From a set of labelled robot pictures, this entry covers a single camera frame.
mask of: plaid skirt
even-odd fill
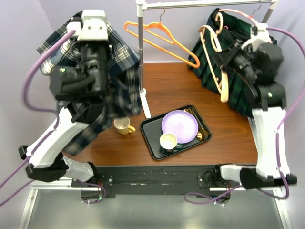
[[[206,23],[206,25],[211,26],[211,28],[214,31],[217,31],[219,29],[220,23],[218,21],[215,21],[215,17],[218,11],[219,8],[215,9],[212,12],[212,14],[209,16],[209,19]],[[224,28],[222,32],[218,35],[218,40],[222,50],[225,50],[228,47],[230,47],[236,39],[240,39],[243,42],[250,39],[251,24],[235,16],[231,16],[225,12],[221,12],[221,14],[223,15],[223,19],[224,19]],[[275,40],[272,36],[270,36],[270,38],[273,41],[273,44],[277,44],[277,40]],[[215,60],[212,58],[215,51],[212,47],[209,30],[205,30],[204,39],[205,39],[205,46],[209,53],[209,57],[211,60],[211,64],[215,76],[221,80],[220,68],[216,65]],[[188,68],[192,69],[196,77],[201,79],[202,88],[206,88],[214,93],[219,93],[215,85],[215,82],[213,80],[207,59],[205,57],[205,53],[200,38],[198,39],[192,52],[200,60],[200,67],[193,68],[188,65]],[[190,62],[195,63],[195,59],[193,57],[189,56],[188,59]],[[229,100],[228,100],[229,107],[238,111],[243,116],[253,117],[252,109],[245,96],[245,89],[246,89],[245,82],[236,73],[228,73],[228,81],[229,81]]]

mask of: light gray wall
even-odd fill
[[[126,21],[137,22],[135,0],[39,0],[44,9],[52,27],[58,28],[66,22],[73,14],[81,10],[103,9],[107,14],[108,21],[113,25],[115,30],[123,37],[126,43],[133,49],[137,50],[137,38],[124,30]],[[182,0],[165,0],[163,2],[173,2]],[[157,3],[158,0],[146,0],[147,3]],[[261,21],[268,8],[268,3],[264,3],[259,11],[255,13],[255,19]],[[225,6],[227,9],[241,10],[245,13],[252,14],[258,8],[258,4]],[[207,21],[208,16],[216,7],[197,7],[197,8],[180,8],[167,9],[162,16],[163,24],[171,31],[182,45],[191,50],[199,39],[198,29]],[[144,24],[159,21],[160,14],[163,10],[148,10],[144,13]],[[131,31],[137,32],[137,27],[129,27]],[[166,35],[160,30],[157,34],[166,38]],[[154,36],[145,33],[145,38],[176,53],[187,59],[188,54],[177,45],[170,45]],[[144,61],[145,62],[178,62],[179,60],[169,54],[164,53],[157,48],[144,43]]]
[[[270,18],[269,25],[290,31],[305,44],[304,0],[280,0],[278,8]],[[279,40],[283,49],[285,62],[277,78],[287,91],[288,106],[297,98],[304,87],[304,57],[296,43],[278,33],[272,33]],[[303,198],[305,191],[305,100],[291,114],[285,123],[285,146],[290,170],[298,176],[296,187],[290,188],[291,195],[286,201],[288,211],[295,229],[305,228]]]
[[[54,117],[27,110],[21,103],[21,88],[25,75],[39,55],[35,48],[51,32],[51,26],[37,0],[0,0],[0,182],[22,160],[20,145],[32,144],[51,124]],[[37,74],[31,88],[31,101],[45,107],[55,107],[48,90],[48,79]],[[21,169],[12,181],[0,190],[0,201],[27,181]],[[28,188],[0,208],[0,228],[18,227]]]

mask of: gold utensil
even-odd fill
[[[198,133],[197,133],[197,139],[198,141],[203,141],[205,139],[207,139],[207,137],[209,136],[209,132],[207,132],[202,124],[199,122],[199,120],[197,119],[197,116],[196,114],[194,113],[194,111],[191,109],[191,108],[186,108],[184,109],[184,111],[186,111],[187,113],[190,113],[192,116],[194,116],[194,118],[197,120],[198,122],[198,125],[199,125],[199,130],[198,130]]]

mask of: wooden table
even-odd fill
[[[201,88],[200,80],[184,63],[151,63],[144,67],[144,88],[152,116],[185,104],[197,107],[212,132],[210,141],[167,159],[156,161],[140,131],[144,112],[131,117],[137,130],[119,135],[114,126],[99,134],[73,159],[92,161],[96,166],[110,165],[204,165],[219,163],[256,163],[257,151],[245,117],[220,102],[220,96]]]

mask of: black tray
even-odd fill
[[[203,128],[207,132],[209,132],[209,135],[208,135],[207,139],[205,139],[203,141],[199,141],[197,138],[194,138],[191,142],[184,144],[184,148],[182,150],[179,150],[178,152],[175,152],[175,153],[172,153],[172,154],[162,153],[160,151],[160,142],[159,142],[159,139],[160,139],[161,135],[163,134],[162,128],[161,128],[162,120],[166,116],[166,114],[168,114],[171,111],[166,112],[164,114],[160,114],[158,116],[155,116],[155,117],[152,117],[152,118],[149,118],[149,119],[146,119],[143,122],[141,122],[141,125],[140,125],[141,132],[144,136],[144,139],[145,139],[146,144],[149,148],[149,151],[150,151],[152,157],[155,160],[165,159],[169,156],[180,153],[184,150],[187,150],[189,148],[192,148],[194,146],[197,146],[199,144],[207,142],[211,139],[212,134],[211,134],[209,128],[205,124],[204,120],[202,119],[199,111],[197,110],[197,108],[195,106],[189,104],[189,105],[177,108],[175,110],[184,110],[184,109],[187,109],[187,108],[190,108],[190,107],[194,110],[194,113],[196,114],[195,118],[197,119],[197,121],[199,121],[201,123],[201,125],[203,126]]]

